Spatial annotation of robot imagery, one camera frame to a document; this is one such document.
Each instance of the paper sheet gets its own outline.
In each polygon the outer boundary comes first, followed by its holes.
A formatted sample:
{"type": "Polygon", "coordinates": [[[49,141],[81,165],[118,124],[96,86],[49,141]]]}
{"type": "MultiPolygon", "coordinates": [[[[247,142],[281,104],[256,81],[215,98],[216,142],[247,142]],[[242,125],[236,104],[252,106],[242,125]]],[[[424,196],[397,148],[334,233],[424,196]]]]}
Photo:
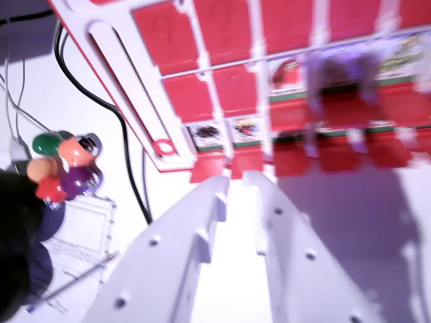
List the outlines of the paper sheet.
{"type": "MultiPolygon", "coordinates": [[[[29,303],[37,299],[38,294],[52,293],[87,271],[106,253],[112,252],[109,249],[110,230],[114,222],[112,202],[78,196],[66,203],[61,221],[62,213],[54,211],[44,216],[40,237],[45,241],[36,247],[33,255],[35,261],[30,265],[32,294],[29,303]],[[56,221],[60,227],[52,236],[51,231],[57,229],[56,221]]],[[[23,306],[9,322],[78,323],[103,281],[104,271],[96,271],[48,303],[41,304],[31,316],[24,312],[26,306],[23,306]]]]}

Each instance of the red plastic tile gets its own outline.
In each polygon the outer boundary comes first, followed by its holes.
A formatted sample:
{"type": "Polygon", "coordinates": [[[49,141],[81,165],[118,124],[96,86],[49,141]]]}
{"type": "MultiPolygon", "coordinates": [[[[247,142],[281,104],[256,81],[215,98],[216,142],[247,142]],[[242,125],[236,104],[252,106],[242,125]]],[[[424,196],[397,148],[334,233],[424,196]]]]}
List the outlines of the red plastic tile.
{"type": "Polygon", "coordinates": [[[212,176],[222,175],[225,160],[226,156],[222,150],[199,153],[191,171],[190,183],[200,183],[212,176]]]}
{"type": "Polygon", "coordinates": [[[256,113],[255,74],[244,65],[216,69],[213,72],[215,86],[225,116],[256,113]]]}
{"type": "Polygon", "coordinates": [[[261,0],[267,53],[307,47],[313,0],[261,0]]]}
{"type": "Polygon", "coordinates": [[[304,99],[272,102],[270,115],[273,131],[303,129],[310,117],[308,105],[304,99]]]}
{"type": "Polygon", "coordinates": [[[331,39],[341,40],[372,34],[379,8],[378,0],[330,0],[331,39]]]}
{"type": "Polygon", "coordinates": [[[431,2],[428,0],[401,0],[400,28],[409,28],[431,24],[431,2]]]}
{"type": "Polygon", "coordinates": [[[310,167],[302,143],[276,143],[274,145],[275,175],[299,176],[304,175],[310,167]]]}
{"type": "Polygon", "coordinates": [[[370,120],[376,119],[378,111],[376,108],[368,106],[355,92],[323,97],[322,103],[328,126],[336,129],[364,128],[370,120]]]}
{"type": "Polygon", "coordinates": [[[319,139],[317,147],[321,167],[326,172],[355,170],[360,164],[360,158],[347,137],[319,139]]]}
{"type": "Polygon", "coordinates": [[[263,152],[261,146],[235,148],[232,161],[232,179],[242,178],[245,170],[263,171],[263,152]]]}
{"type": "Polygon", "coordinates": [[[250,58],[246,0],[195,0],[195,8],[212,65],[250,58]]]}
{"type": "Polygon", "coordinates": [[[430,123],[431,100],[413,90],[411,83],[379,88],[382,111],[398,126],[411,127],[430,123]]]}
{"type": "Polygon", "coordinates": [[[405,167],[412,157],[393,132],[368,134],[366,139],[369,156],[378,167],[405,167]]]}
{"type": "Polygon", "coordinates": [[[148,52],[162,75],[197,69],[197,47],[187,14],[170,1],[132,11],[148,52]]]}
{"type": "Polygon", "coordinates": [[[183,122],[197,122],[212,119],[212,103],[207,84],[195,74],[164,79],[176,114],[183,122]]]}

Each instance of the pencil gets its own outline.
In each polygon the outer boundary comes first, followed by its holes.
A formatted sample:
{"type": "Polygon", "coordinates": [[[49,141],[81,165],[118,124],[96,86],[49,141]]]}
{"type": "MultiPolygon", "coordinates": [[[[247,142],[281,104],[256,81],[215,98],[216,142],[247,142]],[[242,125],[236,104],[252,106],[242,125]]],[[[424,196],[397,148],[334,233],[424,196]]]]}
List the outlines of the pencil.
{"type": "Polygon", "coordinates": [[[98,264],[94,265],[92,268],[88,269],[86,272],[82,273],[80,276],[76,277],[74,280],[68,282],[66,285],[58,288],[56,291],[53,291],[51,294],[41,297],[40,299],[38,299],[37,301],[35,301],[33,304],[31,304],[30,306],[28,306],[26,308],[26,313],[28,315],[30,315],[31,313],[33,313],[42,303],[54,298],[55,296],[57,296],[58,294],[64,292],[66,289],[68,289],[70,286],[78,283],[79,281],[82,281],[83,279],[85,279],[87,276],[90,276],[92,273],[94,273],[95,271],[97,271],[98,269],[102,268],[105,264],[107,264],[108,262],[110,262],[112,259],[114,259],[117,255],[119,254],[118,251],[113,252],[112,254],[109,254],[104,260],[102,260],[101,262],[99,262],[98,264]]]}

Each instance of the red circle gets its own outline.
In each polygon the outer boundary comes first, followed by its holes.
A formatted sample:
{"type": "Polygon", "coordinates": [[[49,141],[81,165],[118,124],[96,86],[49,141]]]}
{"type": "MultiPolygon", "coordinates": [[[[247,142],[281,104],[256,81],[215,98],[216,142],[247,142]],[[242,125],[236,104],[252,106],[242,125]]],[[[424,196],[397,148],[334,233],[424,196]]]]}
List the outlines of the red circle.
{"type": "Polygon", "coordinates": [[[173,144],[173,143],[172,143],[172,141],[171,141],[171,140],[169,140],[169,139],[159,139],[159,140],[154,141],[154,143],[153,143],[153,148],[154,148],[154,150],[156,151],[156,153],[158,153],[159,155],[167,156],[167,155],[173,155],[173,154],[175,154],[175,153],[176,153],[176,151],[175,151],[175,147],[174,147],[174,144],[173,144]],[[171,146],[172,150],[171,150],[171,151],[164,151],[164,150],[160,147],[160,144],[161,144],[161,143],[166,143],[166,144],[168,144],[169,146],[171,146]]]}

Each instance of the white surface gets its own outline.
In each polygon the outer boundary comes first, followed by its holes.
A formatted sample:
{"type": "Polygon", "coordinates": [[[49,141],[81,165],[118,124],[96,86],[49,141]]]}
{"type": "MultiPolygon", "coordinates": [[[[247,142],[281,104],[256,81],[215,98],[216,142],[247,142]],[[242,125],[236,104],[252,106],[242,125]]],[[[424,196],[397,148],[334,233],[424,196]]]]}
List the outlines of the white surface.
{"type": "Polygon", "coordinates": [[[217,227],[226,220],[229,181],[206,180],[143,231],[82,323],[189,322],[201,264],[211,262],[217,227]],[[119,298],[126,303],[120,309],[119,298]]]}

